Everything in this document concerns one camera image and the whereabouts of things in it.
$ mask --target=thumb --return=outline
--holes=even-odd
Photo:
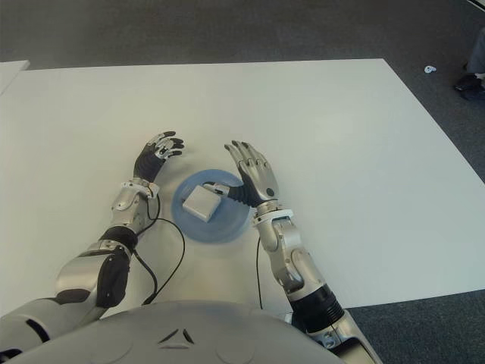
[[[205,182],[202,185],[206,190],[209,190],[217,195],[227,196],[235,201],[242,202],[245,205],[256,207],[261,203],[259,198],[255,198],[251,194],[251,190],[246,186],[230,187],[225,184],[216,184],[215,182]]]

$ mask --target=wire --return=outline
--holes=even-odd
[[[261,238],[258,238],[258,245],[256,246],[256,277],[258,279],[258,295],[259,295],[259,307],[263,309],[263,302],[261,300],[261,283],[259,282],[259,245],[261,244]]]
[[[179,232],[180,234],[180,237],[182,237],[182,242],[183,242],[183,249],[182,249],[182,255],[180,256],[180,260],[179,262],[177,263],[177,266],[175,267],[175,269],[172,271],[172,273],[170,274],[170,276],[167,278],[167,280],[161,285],[160,288],[158,288],[158,281],[157,281],[157,277],[155,276],[155,273],[153,273],[153,270],[149,267],[148,264],[146,264],[146,262],[142,259],[141,256],[139,256],[138,252],[136,250],[133,251],[133,254],[135,255],[135,257],[138,259],[139,263],[143,266],[144,269],[146,269],[146,271],[150,274],[150,276],[152,276],[152,280],[153,280],[153,293],[148,296],[142,303],[142,306],[144,305],[148,305],[149,303],[152,303],[152,301],[156,298],[156,296],[161,292],[161,290],[164,289],[164,287],[168,284],[168,282],[170,281],[170,279],[172,279],[172,277],[174,276],[175,272],[177,271],[177,269],[180,267],[180,264],[182,264],[182,261],[183,261],[183,257],[185,256],[185,237],[183,236],[183,233],[181,231],[181,229],[177,226],[177,224],[175,224],[174,222],[170,221],[170,220],[167,220],[166,218],[159,218],[159,215],[160,215],[160,211],[161,211],[161,202],[160,202],[160,196],[157,195],[157,204],[158,204],[158,207],[157,207],[157,215],[155,218],[152,218],[150,216],[150,209],[149,209],[149,204],[148,204],[148,201],[147,201],[147,204],[146,204],[146,213],[147,213],[147,216],[149,218],[149,220],[152,220],[152,222],[150,224],[148,224],[146,227],[144,227],[138,234],[137,236],[141,235],[142,233],[144,233],[145,231],[147,231],[149,228],[151,228],[155,222],[157,221],[165,221],[171,225],[173,225],[177,231]]]
[[[136,249],[133,249],[133,254],[138,259],[139,264],[141,264],[142,267],[144,269],[146,269],[146,271],[152,276],[153,286],[154,286],[153,287],[153,293],[152,294],[155,294],[157,292],[157,289],[158,289],[157,276],[155,275],[155,273],[153,273],[153,270],[149,267],[148,264],[146,264],[146,262],[142,259],[142,257],[139,256],[139,254],[136,251]]]
[[[170,279],[172,279],[172,277],[174,276],[174,274],[177,271],[177,269],[180,267],[180,264],[182,264],[183,257],[185,256],[185,245],[186,245],[185,244],[185,237],[183,236],[183,233],[182,233],[181,229],[177,226],[177,224],[175,224],[174,222],[172,222],[170,220],[167,220],[166,218],[157,218],[156,220],[162,220],[162,221],[168,222],[169,224],[172,224],[178,230],[178,232],[180,234],[180,237],[182,237],[183,249],[182,249],[182,255],[180,256],[179,262],[177,263],[177,266],[172,271],[172,274],[167,278],[167,280],[165,281],[165,283],[163,283],[161,285],[161,287],[155,292],[155,294],[152,294],[150,297],[148,297],[143,302],[143,305],[147,305],[147,304],[151,303],[156,298],[156,296],[158,296],[158,294],[161,292],[161,290],[163,290],[165,288],[165,286],[168,284],[168,282],[170,281]]]

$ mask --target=shoe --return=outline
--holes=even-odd
[[[454,86],[458,91],[466,91],[467,89],[474,89],[482,84],[482,80],[477,78],[474,74],[466,74],[458,80]]]
[[[468,101],[485,100],[485,88],[482,86],[475,87],[474,89],[467,89],[460,92],[460,96]]]

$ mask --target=white box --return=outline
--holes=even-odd
[[[182,204],[182,207],[189,214],[208,222],[220,203],[220,196],[206,190],[204,187],[196,186]]]

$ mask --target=translucent blue plate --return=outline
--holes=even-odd
[[[221,204],[209,222],[186,212],[182,204],[197,185],[216,182],[228,186],[241,186],[243,182],[233,174],[219,169],[200,171],[182,182],[174,194],[172,216],[184,234],[203,243],[225,243],[238,237],[247,225],[249,206],[227,197],[221,197]]]

